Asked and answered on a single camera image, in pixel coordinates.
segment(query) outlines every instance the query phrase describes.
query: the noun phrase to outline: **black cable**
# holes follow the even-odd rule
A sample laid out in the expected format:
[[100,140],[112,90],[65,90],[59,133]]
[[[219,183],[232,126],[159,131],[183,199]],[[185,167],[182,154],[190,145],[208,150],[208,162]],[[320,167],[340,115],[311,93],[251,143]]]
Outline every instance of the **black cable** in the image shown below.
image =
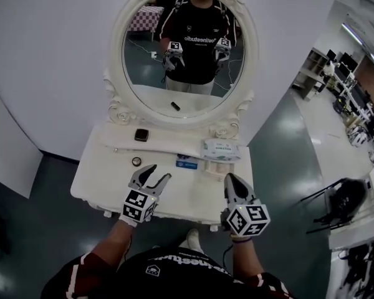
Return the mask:
[[232,249],[233,245],[231,245],[229,248],[227,248],[224,252],[223,252],[223,268],[225,270],[227,270],[226,268],[226,262],[224,261],[225,258],[226,258],[226,254],[230,251],[230,249]]
[[348,255],[344,256],[343,258],[340,257],[340,254],[342,254],[344,251],[345,251],[345,250],[342,250],[342,251],[340,251],[340,252],[338,253],[338,258],[339,258],[340,260],[346,260],[346,259],[349,258],[349,253],[348,253]]

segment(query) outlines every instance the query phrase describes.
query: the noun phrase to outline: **white glove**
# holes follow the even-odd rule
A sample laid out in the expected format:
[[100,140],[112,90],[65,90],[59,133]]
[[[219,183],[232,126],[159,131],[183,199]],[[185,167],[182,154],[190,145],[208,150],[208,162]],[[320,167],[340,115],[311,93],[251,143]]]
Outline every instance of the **white glove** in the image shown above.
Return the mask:
[[133,219],[130,219],[129,217],[126,217],[124,215],[119,216],[120,221],[124,221],[126,224],[132,226],[132,227],[137,227],[138,222],[134,221]]

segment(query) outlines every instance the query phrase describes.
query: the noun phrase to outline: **wet wipes package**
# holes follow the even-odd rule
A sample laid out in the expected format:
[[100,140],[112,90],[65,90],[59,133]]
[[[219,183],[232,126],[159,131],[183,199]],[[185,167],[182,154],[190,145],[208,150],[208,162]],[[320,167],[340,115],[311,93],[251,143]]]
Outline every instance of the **wet wipes package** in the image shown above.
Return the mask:
[[198,158],[194,158],[188,155],[177,154],[176,166],[188,169],[198,168]]
[[218,163],[235,163],[241,159],[236,141],[213,138],[203,141],[201,157]]

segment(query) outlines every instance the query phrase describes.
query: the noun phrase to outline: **black t-shirt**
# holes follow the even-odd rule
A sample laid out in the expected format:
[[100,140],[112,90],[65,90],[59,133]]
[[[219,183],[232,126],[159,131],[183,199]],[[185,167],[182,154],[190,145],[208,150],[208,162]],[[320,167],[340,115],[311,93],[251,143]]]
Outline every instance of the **black t-shirt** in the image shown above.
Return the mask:
[[284,284],[269,273],[236,280],[206,255],[178,247],[138,254],[124,262],[118,272],[95,254],[78,257],[47,283],[41,299],[190,297],[202,293],[290,298]]
[[170,79],[192,84],[206,84],[215,77],[217,64],[214,48],[221,37],[235,44],[235,22],[231,12],[217,0],[211,7],[202,9],[190,0],[181,0],[176,12],[165,11],[158,23],[159,40],[169,38],[179,42],[183,48],[185,66],[178,62],[176,69],[167,71]]

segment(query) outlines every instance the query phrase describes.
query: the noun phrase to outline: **table leg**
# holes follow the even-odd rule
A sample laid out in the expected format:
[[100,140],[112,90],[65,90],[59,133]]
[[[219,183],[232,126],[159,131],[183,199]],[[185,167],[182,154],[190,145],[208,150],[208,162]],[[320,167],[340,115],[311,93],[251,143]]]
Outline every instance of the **table leg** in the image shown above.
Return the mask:
[[106,218],[111,218],[111,217],[112,217],[112,212],[110,212],[110,211],[105,211],[105,212],[104,212],[104,217],[106,217]]

